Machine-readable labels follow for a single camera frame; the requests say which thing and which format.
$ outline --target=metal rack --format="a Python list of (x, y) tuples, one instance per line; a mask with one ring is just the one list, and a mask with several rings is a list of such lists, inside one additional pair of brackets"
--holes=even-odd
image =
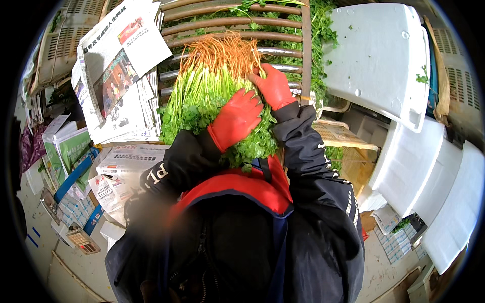
[[(214, 4), (205, 7), (190, 8), (189, 6), (199, 2), (206, 2), (209, 0), (179, 0), (162, 4), (160, 9), (165, 12), (164, 21), (173, 21), (181, 18), (191, 16), (215, 13), (218, 11), (228, 10), (230, 7), (240, 5), (240, 3), (230, 4)], [(253, 4), (250, 7), (252, 11), (261, 12), (279, 12), (292, 15), (302, 16), (302, 22), (288, 20), (286, 18), (266, 18), (266, 17), (223, 17), (214, 18), (210, 20), (196, 21), (190, 23), (179, 24), (171, 26), (162, 30), (162, 36), (169, 48), (176, 48), (184, 44), (190, 44), (197, 41), (204, 35), (178, 39), (179, 36), (193, 34), (193, 30), (206, 28), (207, 32), (220, 31), (226, 29), (225, 26), (233, 26), (235, 30), (248, 29), (250, 23), (258, 25), (272, 25), (291, 27), (302, 30), (302, 36), (295, 34), (286, 34), (279, 32), (240, 32), (243, 39), (257, 39), (257, 40), (275, 40), (275, 41), (289, 41), (303, 44), (303, 51), (284, 48), (258, 48), (258, 51), (263, 54), (272, 56), (288, 56), (294, 58), (302, 58), (302, 65), (284, 65), (273, 64), (273, 67), (282, 72), (291, 72), (302, 75), (302, 82), (290, 82), (290, 88), (301, 90), (301, 104), (308, 104), (310, 101), (310, 81), (311, 81), (311, 20), (310, 20), (310, 6), (309, 0), (302, 0), (308, 6), (302, 8), (289, 7), (277, 4), (266, 4), (261, 6)], [(218, 38), (223, 38), (226, 33), (211, 34)], [(180, 61), (181, 54), (176, 54), (168, 63), (176, 63)], [(178, 75), (178, 70), (160, 74), (160, 80), (172, 80)], [(172, 88), (163, 88), (160, 91), (161, 96), (168, 96), (172, 93)]]

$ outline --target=hand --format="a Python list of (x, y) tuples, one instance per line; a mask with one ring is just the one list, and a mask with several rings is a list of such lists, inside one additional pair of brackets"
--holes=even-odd
[(221, 108), (214, 122), (207, 127), (207, 131), (221, 153), (246, 138), (261, 122), (258, 115), (263, 110), (264, 104), (259, 103), (260, 97), (252, 98), (252, 96), (254, 96), (254, 90), (247, 94), (244, 94), (244, 88), (238, 90)]
[(286, 79), (285, 74), (272, 67), (269, 63), (263, 63), (261, 67), (267, 74), (266, 79), (257, 75), (249, 75), (247, 78), (262, 92), (264, 99), (271, 105), (273, 111), (277, 111), (283, 106), (296, 101), (291, 96), (288, 79)]

